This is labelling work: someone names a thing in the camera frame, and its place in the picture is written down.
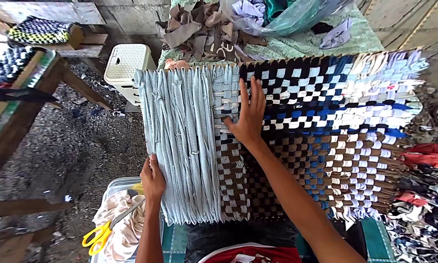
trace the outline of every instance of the finger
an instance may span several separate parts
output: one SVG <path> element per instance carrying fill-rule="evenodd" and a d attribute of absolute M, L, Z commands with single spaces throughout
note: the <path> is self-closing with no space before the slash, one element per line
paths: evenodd
<path fill-rule="evenodd" d="M 255 76 L 251 76 L 251 102 L 250 111 L 256 112 L 256 107 L 258 105 L 258 87 L 256 86 Z"/>
<path fill-rule="evenodd" d="M 149 164 L 151 165 L 151 169 L 153 170 L 153 178 L 155 178 L 160 172 L 156 154 L 151 154 L 151 156 L 149 157 Z"/>
<path fill-rule="evenodd" d="M 258 112 L 261 114 L 264 113 L 264 109 L 266 108 L 266 96 L 263 91 L 263 87 L 261 87 L 261 81 L 256 80 L 256 86 L 258 87 L 259 101 L 258 101 Z"/>
<path fill-rule="evenodd" d="M 239 84 L 240 84 L 240 97 L 241 97 L 240 112 L 247 113 L 248 112 L 248 93 L 246 92 L 245 81 L 243 81 L 243 79 L 240 78 Z"/>
<path fill-rule="evenodd" d="M 149 168 L 149 158 L 146 158 L 146 161 L 144 162 L 143 169 L 140 173 L 141 179 L 143 179 L 143 175 L 152 175 L 151 168 Z"/>
<path fill-rule="evenodd" d="M 227 126 L 227 128 L 232 132 L 232 130 L 235 128 L 235 123 L 232 121 L 232 119 L 227 116 L 223 120 L 224 124 Z"/>

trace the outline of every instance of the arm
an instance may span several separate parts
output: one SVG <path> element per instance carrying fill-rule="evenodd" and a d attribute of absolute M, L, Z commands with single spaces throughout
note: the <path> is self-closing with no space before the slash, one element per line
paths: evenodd
<path fill-rule="evenodd" d="M 246 94 L 240 79 L 240 93 Z M 250 104 L 242 96 L 240 118 L 224 123 L 256 158 L 288 217 L 313 249 L 320 263 L 366 263 L 337 233 L 320 206 L 309 196 L 292 174 L 282 165 L 261 138 L 263 114 L 266 106 L 260 81 L 252 77 Z"/>
<path fill-rule="evenodd" d="M 143 232 L 141 232 L 135 263 L 163 263 L 159 212 L 165 181 L 159 170 L 155 154 L 146 159 L 140 176 L 146 204 L 144 206 Z"/>

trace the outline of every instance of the scissors blade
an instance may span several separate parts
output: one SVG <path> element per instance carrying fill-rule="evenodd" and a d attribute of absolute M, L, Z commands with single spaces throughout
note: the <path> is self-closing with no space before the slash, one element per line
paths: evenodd
<path fill-rule="evenodd" d="M 120 220 L 122 220 L 124 217 L 126 217 L 129 213 L 131 213 L 133 210 L 136 209 L 136 207 L 138 207 L 139 205 L 142 205 L 144 202 L 146 201 L 146 199 L 143 199 L 137 203 L 135 203 L 132 207 L 128 208 L 125 212 L 121 213 L 118 217 L 116 217 L 112 223 L 110 223 L 109 225 L 109 229 L 112 230 L 113 226 L 115 224 L 117 224 L 118 222 L 120 222 Z"/>

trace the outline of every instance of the hand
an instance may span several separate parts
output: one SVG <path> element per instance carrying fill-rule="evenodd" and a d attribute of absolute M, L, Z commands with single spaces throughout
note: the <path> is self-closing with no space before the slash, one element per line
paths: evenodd
<path fill-rule="evenodd" d="M 230 117 L 224 119 L 224 124 L 245 147 L 263 141 L 261 126 L 266 107 L 266 99 L 260 80 L 251 77 L 251 103 L 248 104 L 248 93 L 243 79 L 240 79 L 241 111 L 239 121 L 233 123 Z"/>
<path fill-rule="evenodd" d="M 144 196 L 146 203 L 161 203 L 162 193 L 165 189 L 164 176 L 159 169 L 157 157 L 151 154 L 144 162 L 143 170 L 140 173 L 141 182 L 143 183 Z"/>

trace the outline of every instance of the teal tiled surface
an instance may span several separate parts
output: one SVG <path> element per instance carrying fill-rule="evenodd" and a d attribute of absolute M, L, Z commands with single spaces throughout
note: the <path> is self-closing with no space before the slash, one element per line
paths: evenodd
<path fill-rule="evenodd" d="M 382 222 L 373 219 L 362 220 L 367 242 L 368 263 L 395 263 L 390 240 Z M 164 263 L 183 263 L 187 246 L 187 231 L 184 225 L 167 226 L 164 223 L 162 250 Z M 297 237 L 296 246 L 300 257 L 311 253 L 302 236 Z"/>
<path fill-rule="evenodd" d="M 384 224 L 371 218 L 361 222 L 367 242 L 369 263 L 397 262 Z"/>
<path fill-rule="evenodd" d="M 182 263 L 187 248 L 187 230 L 184 225 L 167 226 L 164 223 L 162 252 L 164 263 Z"/>

